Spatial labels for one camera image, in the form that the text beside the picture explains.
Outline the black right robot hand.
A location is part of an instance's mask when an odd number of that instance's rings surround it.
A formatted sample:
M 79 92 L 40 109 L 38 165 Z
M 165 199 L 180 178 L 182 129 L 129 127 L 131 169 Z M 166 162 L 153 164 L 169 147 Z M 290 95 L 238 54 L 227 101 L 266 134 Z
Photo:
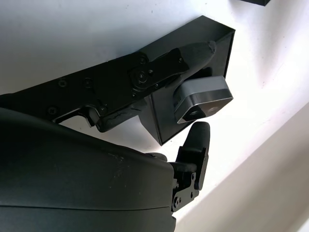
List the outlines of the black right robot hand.
M 173 213 L 203 186 L 220 77 L 190 80 L 215 42 L 150 60 L 132 53 L 0 97 L 0 229 L 3 232 L 172 232 Z M 152 93 L 175 87 L 171 110 L 193 121 L 177 158 L 142 153 L 61 126 L 84 117 L 106 132 L 137 116 Z

